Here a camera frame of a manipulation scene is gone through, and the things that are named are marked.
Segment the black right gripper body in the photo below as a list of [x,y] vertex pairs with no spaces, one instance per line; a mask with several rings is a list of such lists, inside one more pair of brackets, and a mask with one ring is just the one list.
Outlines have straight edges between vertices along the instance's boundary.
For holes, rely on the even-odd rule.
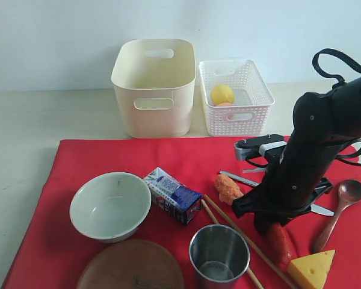
[[292,217],[304,214],[312,193],[343,147],[342,141],[317,142],[291,135],[280,160],[255,188],[255,212]]

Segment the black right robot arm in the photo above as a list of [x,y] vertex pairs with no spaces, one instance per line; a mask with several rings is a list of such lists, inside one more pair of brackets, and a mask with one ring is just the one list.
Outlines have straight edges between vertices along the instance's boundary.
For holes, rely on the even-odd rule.
[[236,143],[246,161],[264,157],[268,162],[261,183],[231,205],[237,218],[253,213],[262,235],[273,223],[285,226],[309,213],[331,189],[326,171],[340,151],[361,138],[361,77],[326,94],[306,92],[296,101],[292,119],[288,141],[273,134]]

